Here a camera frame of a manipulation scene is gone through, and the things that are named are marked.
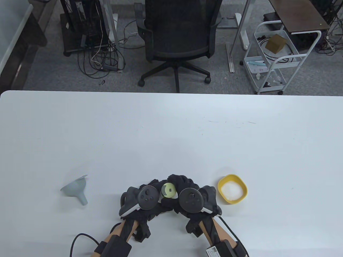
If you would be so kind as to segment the person's left hand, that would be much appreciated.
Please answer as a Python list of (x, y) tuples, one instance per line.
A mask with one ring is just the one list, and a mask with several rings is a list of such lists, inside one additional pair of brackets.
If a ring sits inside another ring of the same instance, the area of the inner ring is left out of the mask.
[(161, 189), (165, 183), (166, 181), (154, 179), (138, 188), (129, 187), (121, 195), (120, 218), (143, 224), (162, 213), (172, 211), (171, 207), (164, 206), (159, 202)]

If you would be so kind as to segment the person's right hand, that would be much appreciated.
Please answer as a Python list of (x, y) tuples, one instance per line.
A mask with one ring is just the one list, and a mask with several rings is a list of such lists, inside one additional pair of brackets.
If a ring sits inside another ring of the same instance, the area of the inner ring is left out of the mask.
[(216, 189), (213, 186), (199, 187), (192, 179), (184, 175), (170, 175), (167, 181), (175, 186), (178, 197), (162, 198), (161, 204), (171, 207), (175, 213), (181, 213), (189, 219), (186, 225), (188, 233), (199, 237), (200, 223), (209, 236), (218, 236), (213, 217), (221, 215), (221, 208), (216, 201)]

